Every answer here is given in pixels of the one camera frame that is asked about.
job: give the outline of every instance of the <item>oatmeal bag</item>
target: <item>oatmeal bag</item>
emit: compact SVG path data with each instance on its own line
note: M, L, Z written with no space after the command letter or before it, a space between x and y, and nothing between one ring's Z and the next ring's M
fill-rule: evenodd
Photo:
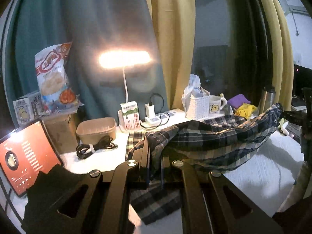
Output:
M37 81L45 111L61 111L79 105L64 68L71 44L50 46L35 55Z

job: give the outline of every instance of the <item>metal screw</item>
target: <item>metal screw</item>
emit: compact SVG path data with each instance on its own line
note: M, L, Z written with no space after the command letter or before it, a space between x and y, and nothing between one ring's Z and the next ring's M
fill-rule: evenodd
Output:
M130 159L130 160L128 160L128 162L127 162L127 164L128 164L129 166L135 166L137 163L138 163L138 162L135 161L134 159Z
M215 178L218 178L221 176L221 172L217 171L217 170L214 170L214 171L211 171L210 174L212 176L214 176Z
M96 178L101 174L101 172L99 170L92 170L91 172L89 172L89 174L92 178Z
M173 164L176 166L176 167L181 167L184 165L184 163L181 161L181 160L176 160L173 162Z

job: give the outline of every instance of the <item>yellow cloth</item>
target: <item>yellow cloth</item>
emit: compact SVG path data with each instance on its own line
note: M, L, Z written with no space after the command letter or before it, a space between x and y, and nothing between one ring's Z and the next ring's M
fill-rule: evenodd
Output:
M276 95L284 110L291 109L294 81L293 53L286 18L278 0L261 0L272 40L273 80Z
M244 103L236 110L235 115L245 117L247 119L256 109L257 108L254 105Z
M170 109L183 109L195 38L195 0L146 0L163 66Z

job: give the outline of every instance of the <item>purple cloth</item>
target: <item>purple cloth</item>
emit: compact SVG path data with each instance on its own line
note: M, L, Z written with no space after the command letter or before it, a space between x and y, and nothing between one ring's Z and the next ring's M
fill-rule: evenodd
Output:
M234 107L235 109L238 109L242 104L250 104L251 101L245 98L243 94L236 95L235 97L232 97L230 100L227 101L227 103Z

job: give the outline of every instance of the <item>white mug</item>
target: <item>white mug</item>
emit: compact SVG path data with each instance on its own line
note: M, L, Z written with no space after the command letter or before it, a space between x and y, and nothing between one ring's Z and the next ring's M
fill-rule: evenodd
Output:
M209 114L219 114L223 107L227 104L227 100L223 94L220 96L210 95L209 98Z

